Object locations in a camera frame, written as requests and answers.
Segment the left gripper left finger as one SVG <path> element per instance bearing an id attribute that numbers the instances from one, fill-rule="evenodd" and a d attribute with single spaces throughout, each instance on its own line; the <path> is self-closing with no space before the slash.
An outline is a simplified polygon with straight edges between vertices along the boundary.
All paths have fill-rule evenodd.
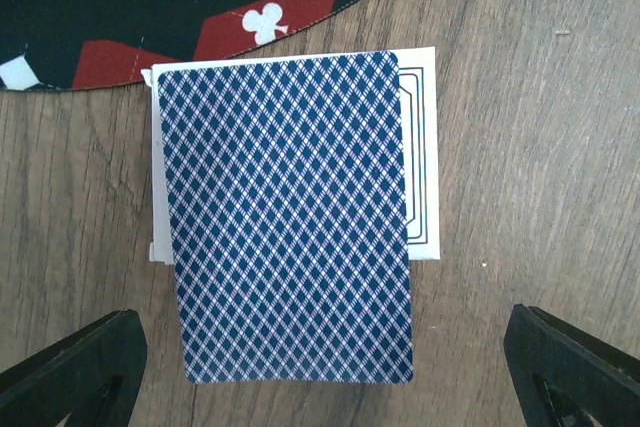
<path id="1" fill-rule="evenodd" d="M 147 362 L 139 314 L 114 311 L 1 373 L 3 426 L 127 426 Z"/>

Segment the grey playing card deck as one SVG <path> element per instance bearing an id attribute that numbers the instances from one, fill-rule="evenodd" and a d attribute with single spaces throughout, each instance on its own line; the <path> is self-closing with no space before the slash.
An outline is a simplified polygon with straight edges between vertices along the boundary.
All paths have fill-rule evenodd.
<path id="1" fill-rule="evenodd" d="M 156 86 L 187 378 L 409 382 L 396 55 L 170 70 Z"/>

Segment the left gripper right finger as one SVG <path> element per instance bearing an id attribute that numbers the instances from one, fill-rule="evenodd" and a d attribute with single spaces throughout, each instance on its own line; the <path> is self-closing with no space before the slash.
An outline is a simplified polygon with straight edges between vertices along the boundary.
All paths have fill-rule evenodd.
<path id="1" fill-rule="evenodd" d="M 504 353 L 529 426 L 637 426 L 639 360 L 538 307 L 516 304 Z"/>

